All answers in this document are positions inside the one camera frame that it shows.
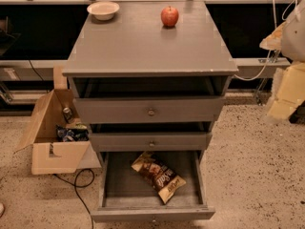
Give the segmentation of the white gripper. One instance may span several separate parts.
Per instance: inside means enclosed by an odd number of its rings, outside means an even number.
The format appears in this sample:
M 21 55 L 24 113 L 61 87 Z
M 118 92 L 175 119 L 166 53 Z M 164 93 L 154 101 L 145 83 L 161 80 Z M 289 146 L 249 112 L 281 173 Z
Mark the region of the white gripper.
M 259 47 L 268 51 L 281 50 L 285 22 L 265 37 Z M 266 116 L 275 120 L 288 120 L 305 101 L 305 63 L 296 62 L 286 70 L 274 74 L 272 96 L 266 105 Z

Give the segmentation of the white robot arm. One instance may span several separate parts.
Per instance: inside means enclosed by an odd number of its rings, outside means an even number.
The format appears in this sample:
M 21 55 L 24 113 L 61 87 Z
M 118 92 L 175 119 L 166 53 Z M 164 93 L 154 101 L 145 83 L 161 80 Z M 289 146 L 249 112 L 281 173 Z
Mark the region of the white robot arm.
M 288 119 L 305 101 L 305 1 L 302 0 L 271 34 L 259 44 L 264 50 L 280 50 L 292 60 L 284 71 L 277 71 L 267 116 L 278 120 Z

